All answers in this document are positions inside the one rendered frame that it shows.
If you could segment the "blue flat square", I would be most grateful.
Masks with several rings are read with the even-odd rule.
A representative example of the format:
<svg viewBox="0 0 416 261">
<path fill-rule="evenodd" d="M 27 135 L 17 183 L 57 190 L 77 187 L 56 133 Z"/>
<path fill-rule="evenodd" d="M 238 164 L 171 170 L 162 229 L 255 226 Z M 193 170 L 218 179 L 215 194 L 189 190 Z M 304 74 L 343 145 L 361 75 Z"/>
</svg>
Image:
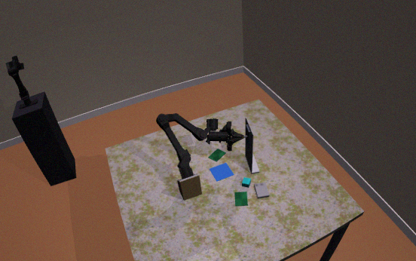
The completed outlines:
<svg viewBox="0 0 416 261">
<path fill-rule="evenodd" d="M 230 169 L 227 163 L 221 164 L 217 167 L 210 168 L 210 172 L 212 172 L 216 181 L 220 181 L 234 175 L 233 171 Z"/>
</svg>

